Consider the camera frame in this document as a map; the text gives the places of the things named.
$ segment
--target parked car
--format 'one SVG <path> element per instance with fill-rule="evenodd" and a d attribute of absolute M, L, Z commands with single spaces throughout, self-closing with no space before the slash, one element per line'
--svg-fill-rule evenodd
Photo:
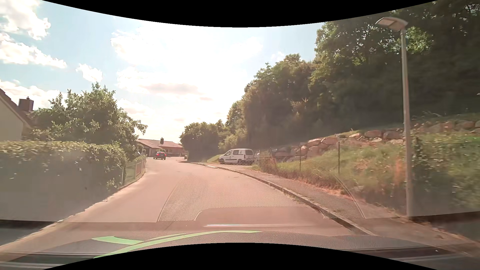
<path fill-rule="evenodd" d="M 252 164 L 254 160 L 253 150 L 238 148 L 227 151 L 224 155 L 218 158 L 220 164 L 236 163 L 241 165 Z"/>
<path fill-rule="evenodd" d="M 165 160 L 166 158 L 167 158 L 167 155 L 165 154 L 165 152 L 157 152 L 153 156 L 153 159 L 155 159 L 155 160 L 157 160 L 157 159 Z"/>

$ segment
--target bungalow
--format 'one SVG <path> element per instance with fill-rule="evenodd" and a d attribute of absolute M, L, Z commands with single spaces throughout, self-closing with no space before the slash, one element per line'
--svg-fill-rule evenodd
<path fill-rule="evenodd" d="M 28 114 L 33 111 L 33 100 L 20 99 L 17 104 L 0 89 L 0 141 L 20 141 L 34 126 Z"/>
<path fill-rule="evenodd" d="M 173 156 L 180 156 L 186 153 L 183 146 L 170 141 L 164 140 L 163 144 L 160 144 L 160 140 L 138 139 L 137 143 L 145 150 L 144 153 L 148 157 L 153 157 L 159 149 L 165 149 L 167 153 L 171 153 Z"/>

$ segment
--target red tiled roof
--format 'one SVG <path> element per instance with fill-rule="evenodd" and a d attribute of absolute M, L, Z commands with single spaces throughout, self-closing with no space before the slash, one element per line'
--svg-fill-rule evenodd
<path fill-rule="evenodd" d="M 173 148 L 183 148 L 181 145 L 176 144 L 170 141 L 163 141 L 163 144 L 160 144 L 160 140 L 147 140 L 147 139 L 138 139 L 137 142 L 146 145 L 150 148 L 163 148 L 163 147 L 173 147 Z"/>
<path fill-rule="evenodd" d="M 15 102 L 12 101 L 12 99 L 9 96 L 7 96 L 5 91 L 3 91 L 1 88 L 0 88 L 0 98 L 3 99 L 9 105 L 9 107 L 11 107 L 12 110 L 14 110 L 18 115 L 20 115 L 20 117 L 29 127 L 33 127 L 32 120 L 28 118 L 28 116 L 17 106 Z"/>

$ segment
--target lamp post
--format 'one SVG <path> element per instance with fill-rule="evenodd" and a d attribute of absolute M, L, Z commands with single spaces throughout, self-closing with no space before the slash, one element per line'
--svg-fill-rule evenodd
<path fill-rule="evenodd" d="M 407 194 L 407 217 L 412 219 L 413 213 L 413 186 L 412 186 L 412 142 L 410 136 L 410 98 L 408 96 L 408 72 L 407 72 L 407 44 L 405 27 L 408 22 L 394 18 L 383 17 L 375 24 L 388 27 L 394 31 L 400 31 L 402 51 L 402 82 L 403 82 L 403 125 L 405 132 L 405 162 L 406 162 L 406 194 Z"/>

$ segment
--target tree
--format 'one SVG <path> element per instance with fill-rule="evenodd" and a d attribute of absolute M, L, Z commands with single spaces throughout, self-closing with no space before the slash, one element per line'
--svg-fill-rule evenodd
<path fill-rule="evenodd" d="M 98 82 L 92 84 L 90 92 L 76 94 L 68 89 L 65 105 L 60 93 L 49 100 L 50 108 L 32 113 L 36 126 L 28 139 L 118 144 L 129 159 L 134 159 L 138 156 L 135 129 L 145 134 L 147 125 L 118 107 L 114 93 Z"/>
<path fill-rule="evenodd" d="M 188 151 L 189 161 L 200 161 L 218 153 L 218 143 L 225 139 L 225 127 L 221 120 L 217 123 L 191 123 L 185 126 L 180 142 Z"/>

